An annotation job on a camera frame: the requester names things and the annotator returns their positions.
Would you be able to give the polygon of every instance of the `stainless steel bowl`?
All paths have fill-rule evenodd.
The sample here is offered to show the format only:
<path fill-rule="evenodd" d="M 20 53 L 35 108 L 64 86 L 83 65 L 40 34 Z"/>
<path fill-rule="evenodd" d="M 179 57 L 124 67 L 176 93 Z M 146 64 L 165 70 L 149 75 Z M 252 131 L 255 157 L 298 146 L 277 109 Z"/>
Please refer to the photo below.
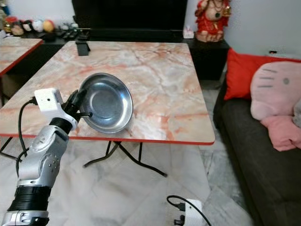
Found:
<path fill-rule="evenodd" d="M 125 84 L 115 76 L 96 73 L 84 80 L 80 89 L 87 94 L 80 112 L 92 112 L 86 123 L 102 133 L 121 131 L 130 121 L 133 113 L 133 101 Z"/>

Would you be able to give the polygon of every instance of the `sofa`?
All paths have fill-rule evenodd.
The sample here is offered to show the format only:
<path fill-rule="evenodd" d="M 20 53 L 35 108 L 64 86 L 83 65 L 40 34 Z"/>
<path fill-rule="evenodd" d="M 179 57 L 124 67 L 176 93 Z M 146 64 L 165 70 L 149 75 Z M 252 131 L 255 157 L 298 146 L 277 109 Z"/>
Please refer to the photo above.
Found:
<path fill-rule="evenodd" d="M 268 130 L 251 116 L 251 101 L 224 101 L 223 83 L 214 123 L 227 147 L 256 226 L 301 226 L 301 150 L 278 152 Z"/>

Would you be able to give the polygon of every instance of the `black tv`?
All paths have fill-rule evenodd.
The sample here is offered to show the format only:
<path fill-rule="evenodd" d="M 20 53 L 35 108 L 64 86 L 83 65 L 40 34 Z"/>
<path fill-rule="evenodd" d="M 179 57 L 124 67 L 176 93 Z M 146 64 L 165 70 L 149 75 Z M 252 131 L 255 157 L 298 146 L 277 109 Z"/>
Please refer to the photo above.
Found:
<path fill-rule="evenodd" d="M 72 0 L 94 37 L 167 38 L 182 33 L 187 0 Z"/>

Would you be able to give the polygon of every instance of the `tile floor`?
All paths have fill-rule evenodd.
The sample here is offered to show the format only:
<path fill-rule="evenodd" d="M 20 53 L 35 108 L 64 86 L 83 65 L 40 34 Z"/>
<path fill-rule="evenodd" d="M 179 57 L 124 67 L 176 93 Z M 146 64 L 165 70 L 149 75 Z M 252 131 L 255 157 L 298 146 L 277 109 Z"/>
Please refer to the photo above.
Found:
<path fill-rule="evenodd" d="M 203 93 L 210 117 L 218 90 Z M 50 226 L 172 226 L 180 211 L 166 202 L 177 194 L 199 199 L 213 226 L 252 226 L 238 180 L 218 130 L 212 146 L 144 144 L 142 162 L 165 171 L 167 178 L 132 163 L 117 150 L 111 158 L 84 169 L 105 154 L 107 142 L 70 141 L 49 199 Z M 137 156 L 137 143 L 124 143 Z M 6 153 L 17 155 L 13 139 Z M 0 219 L 16 187 L 15 163 L 0 156 Z"/>

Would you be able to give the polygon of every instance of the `marble table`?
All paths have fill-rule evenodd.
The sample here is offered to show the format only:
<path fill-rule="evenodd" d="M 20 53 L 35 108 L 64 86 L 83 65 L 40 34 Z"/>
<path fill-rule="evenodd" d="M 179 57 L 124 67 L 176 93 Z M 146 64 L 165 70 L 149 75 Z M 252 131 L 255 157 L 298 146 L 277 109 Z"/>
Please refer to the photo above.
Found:
<path fill-rule="evenodd" d="M 43 43 L 42 39 L 0 39 L 0 98 L 4 105 L 2 76 Z"/>
<path fill-rule="evenodd" d="M 0 110 L 0 136 L 18 134 L 21 106 L 37 89 L 60 89 L 63 100 L 94 73 L 110 73 L 131 92 L 134 113 L 126 129 L 103 134 L 79 122 L 71 139 L 212 145 L 214 130 L 187 44 L 88 42 L 78 56 L 74 41 L 58 51 Z M 25 108 L 24 137 L 35 137 L 49 122 L 37 106 Z"/>

